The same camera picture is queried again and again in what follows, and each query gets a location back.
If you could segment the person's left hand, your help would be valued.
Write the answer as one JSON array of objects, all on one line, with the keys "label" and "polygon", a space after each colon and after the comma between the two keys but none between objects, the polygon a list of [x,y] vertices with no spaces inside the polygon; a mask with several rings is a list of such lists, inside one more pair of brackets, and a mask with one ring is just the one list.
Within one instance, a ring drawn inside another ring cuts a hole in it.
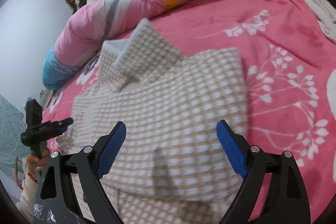
[{"label": "person's left hand", "polygon": [[42,171],[50,156],[50,150],[47,148],[42,152],[42,157],[39,159],[36,155],[29,153],[26,156],[27,174],[33,180],[38,179],[38,172]]}]

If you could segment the white sleeved left forearm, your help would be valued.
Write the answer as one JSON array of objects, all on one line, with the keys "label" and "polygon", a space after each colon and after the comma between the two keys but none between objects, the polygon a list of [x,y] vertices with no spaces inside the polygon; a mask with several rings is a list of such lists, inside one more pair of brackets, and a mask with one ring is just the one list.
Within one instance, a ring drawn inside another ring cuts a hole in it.
[{"label": "white sleeved left forearm", "polygon": [[39,159],[33,154],[28,154],[24,161],[25,179],[22,182],[22,193],[19,202],[15,204],[21,215],[29,223],[33,220],[34,200],[38,188],[36,166]]}]

